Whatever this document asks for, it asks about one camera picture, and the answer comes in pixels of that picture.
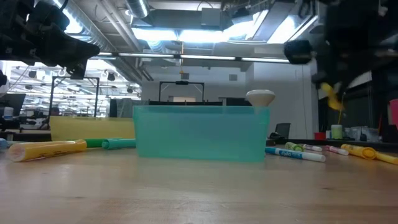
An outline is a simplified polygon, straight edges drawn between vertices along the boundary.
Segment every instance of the yellow object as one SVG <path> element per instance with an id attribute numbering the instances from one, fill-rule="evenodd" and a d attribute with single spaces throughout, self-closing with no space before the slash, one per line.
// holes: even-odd
<path id="1" fill-rule="evenodd" d="M 378 160 L 384 161 L 384 162 L 389 162 L 391 164 L 398 165 L 398 157 L 394 156 L 389 156 L 386 154 L 381 154 L 380 152 L 377 153 L 376 158 Z"/>
<path id="2" fill-rule="evenodd" d="M 83 152 L 86 148 L 87 144 L 84 140 L 17 143 L 8 149 L 8 158 L 14 162 L 21 162 Z"/>
<path id="3" fill-rule="evenodd" d="M 333 91 L 333 88 L 327 84 L 327 83 L 322 83 L 321 84 L 321 89 L 326 92 L 328 95 L 328 104 L 329 107 L 334 109 L 334 110 L 343 110 L 344 106 L 337 100 L 336 93 Z"/>
<path id="4" fill-rule="evenodd" d="M 341 146 L 342 149 L 345 149 L 349 152 L 349 154 L 362 157 L 364 159 L 372 160 L 376 158 L 376 150 L 371 147 L 362 147 L 362 146 L 353 146 L 350 144 L 344 144 Z"/>
<path id="5" fill-rule="evenodd" d="M 77 118 L 52 116 L 50 118 L 53 141 L 71 139 L 134 139 L 132 118 Z"/>

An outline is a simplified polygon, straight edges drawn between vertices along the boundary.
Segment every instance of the yellow marker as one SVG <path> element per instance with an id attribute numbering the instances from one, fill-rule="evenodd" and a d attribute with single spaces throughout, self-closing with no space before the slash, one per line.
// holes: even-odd
<path id="1" fill-rule="evenodd" d="M 87 143 L 84 140 L 19 143 L 8 149 L 8 158 L 14 162 L 21 162 L 83 152 L 86 148 Z"/>
<path id="2" fill-rule="evenodd" d="M 389 156 L 389 155 L 381 154 L 380 152 L 378 152 L 376 158 L 378 160 L 381 160 L 384 162 L 389 162 L 391 164 L 398 165 L 398 157 Z"/>
<path id="3" fill-rule="evenodd" d="M 329 84 L 322 83 L 321 89 L 324 92 L 326 92 L 326 94 L 328 95 L 328 98 L 329 98 L 328 104 L 331 109 L 334 109 L 334 110 L 343 110 L 344 109 L 343 105 L 337 100 L 336 93 L 333 91 L 333 88 Z"/>
<path id="4" fill-rule="evenodd" d="M 350 144 L 344 144 L 341 146 L 342 149 L 345 149 L 349 152 L 349 154 L 362 157 L 364 159 L 372 160 L 376 158 L 376 150 L 371 147 L 362 147 L 362 146 L 353 146 Z"/>

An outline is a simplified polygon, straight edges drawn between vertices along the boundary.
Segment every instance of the table surface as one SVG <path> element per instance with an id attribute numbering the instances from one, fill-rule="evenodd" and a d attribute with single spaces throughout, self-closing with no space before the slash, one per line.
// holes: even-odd
<path id="1" fill-rule="evenodd" d="M 397 223 L 398 166 L 324 152 L 325 163 L 139 158 L 134 149 L 11 163 L 1 223 Z"/>

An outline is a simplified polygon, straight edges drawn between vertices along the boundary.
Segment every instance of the red object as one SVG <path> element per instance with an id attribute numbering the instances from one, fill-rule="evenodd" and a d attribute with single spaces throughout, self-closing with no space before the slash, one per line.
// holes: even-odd
<path id="1" fill-rule="evenodd" d="M 390 101 L 392 122 L 398 128 L 398 99 Z"/>
<path id="2" fill-rule="evenodd" d="M 326 139 L 326 133 L 314 133 L 314 138 L 315 140 L 325 140 Z"/>

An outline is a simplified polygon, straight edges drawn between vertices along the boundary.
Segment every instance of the wall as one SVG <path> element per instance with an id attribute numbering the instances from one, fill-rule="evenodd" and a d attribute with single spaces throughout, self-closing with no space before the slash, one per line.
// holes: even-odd
<path id="1" fill-rule="evenodd" d="M 159 81 L 180 80 L 179 68 L 168 68 L 162 73 L 152 70 L 149 73 L 154 82 L 142 84 L 142 100 L 158 100 Z M 254 63 L 246 73 L 238 68 L 184 68 L 190 73 L 191 82 L 205 82 L 205 100 L 219 101 L 219 97 L 244 98 L 246 93 L 255 89 L 267 89 L 276 94 L 270 104 L 271 120 L 269 134 L 278 123 L 291 123 L 291 139 L 313 139 L 318 131 L 318 98 L 315 85 L 311 83 L 311 74 L 317 72 L 316 65 L 288 65 L 279 63 Z M 229 74 L 238 74 L 237 82 L 230 82 Z M 176 86 L 171 84 L 162 92 L 162 101 L 169 96 L 187 96 L 201 99 L 201 93 L 193 85 Z"/>
<path id="2" fill-rule="evenodd" d="M 266 89 L 275 93 L 269 105 L 271 120 L 269 133 L 278 123 L 290 123 L 291 139 L 313 139 L 318 125 L 318 105 L 311 73 L 316 68 L 309 65 L 254 63 L 246 74 L 246 89 Z"/>
<path id="3" fill-rule="evenodd" d="M 155 79 L 153 82 L 142 83 L 142 100 L 159 100 L 159 82 L 160 81 L 177 81 L 180 80 L 180 68 L 169 67 L 148 68 L 148 72 Z M 239 68 L 211 68 L 210 70 L 202 67 L 187 67 L 184 72 L 190 74 L 190 82 L 205 83 L 205 99 L 208 101 L 219 101 L 220 97 L 237 97 L 244 98 L 246 96 L 245 89 L 245 73 Z M 237 74 L 238 80 L 229 81 L 229 74 Z M 170 96 L 195 97 L 197 101 L 201 101 L 201 85 L 162 85 L 161 101 L 167 101 Z"/>

